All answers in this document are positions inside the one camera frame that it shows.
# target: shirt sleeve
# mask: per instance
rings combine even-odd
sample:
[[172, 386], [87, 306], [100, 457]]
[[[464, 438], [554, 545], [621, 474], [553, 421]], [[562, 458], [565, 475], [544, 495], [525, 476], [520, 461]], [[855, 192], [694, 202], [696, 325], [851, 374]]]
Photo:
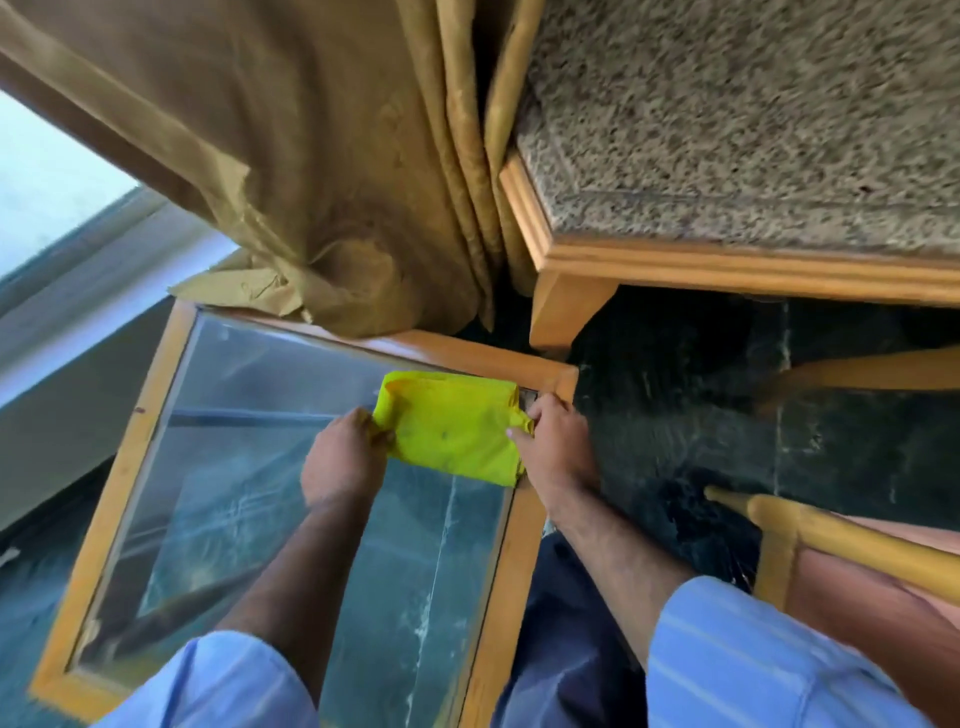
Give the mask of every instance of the shirt sleeve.
[[191, 640], [100, 728], [317, 728], [300, 677], [271, 646], [240, 632]]
[[709, 576], [660, 614], [647, 701], [651, 726], [930, 725], [859, 652]]

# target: glass panel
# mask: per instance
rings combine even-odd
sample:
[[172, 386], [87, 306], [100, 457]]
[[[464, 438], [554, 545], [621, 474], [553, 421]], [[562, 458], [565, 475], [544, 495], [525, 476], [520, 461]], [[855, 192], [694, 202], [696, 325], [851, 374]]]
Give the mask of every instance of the glass panel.
[[[318, 431], [424, 369], [201, 313], [94, 599], [75, 667], [131, 689], [212, 628], [305, 513]], [[511, 491], [390, 461], [337, 625], [321, 717], [459, 714]]]
[[0, 92], [0, 279], [137, 181]]

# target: glass table top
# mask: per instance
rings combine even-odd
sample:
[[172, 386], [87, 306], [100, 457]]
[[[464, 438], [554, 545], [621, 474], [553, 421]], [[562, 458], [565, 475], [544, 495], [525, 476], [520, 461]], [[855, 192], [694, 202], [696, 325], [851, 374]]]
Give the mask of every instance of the glass table top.
[[[210, 630], [305, 515], [317, 432], [403, 359], [201, 312], [86, 618], [74, 669], [132, 689]], [[455, 719], [509, 489], [391, 460], [350, 573], [321, 719]]]

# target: beige curtain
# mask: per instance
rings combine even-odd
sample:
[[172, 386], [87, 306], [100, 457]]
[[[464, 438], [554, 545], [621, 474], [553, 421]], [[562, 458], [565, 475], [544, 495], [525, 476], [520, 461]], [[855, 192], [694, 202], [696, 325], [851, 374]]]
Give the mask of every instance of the beige curtain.
[[242, 248], [177, 293], [342, 335], [492, 323], [543, 0], [0, 0], [0, 85]]

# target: chair leg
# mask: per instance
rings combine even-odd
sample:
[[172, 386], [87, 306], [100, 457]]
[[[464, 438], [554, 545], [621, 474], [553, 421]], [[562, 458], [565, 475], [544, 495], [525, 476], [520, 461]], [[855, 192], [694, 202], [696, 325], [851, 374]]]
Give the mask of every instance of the chair leg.
[[593, 314], [610, 300], [619, 281], [542, 271], [534, 289], [530, 346], [565, 355]]
[[828, 388], [904, 392], [960, 390], [960, 347], [825, 359], [803, 364], [773, 376], [761, 386], [756, 393], [754, 409], [760, 416], [771, 416], [791, 397]]

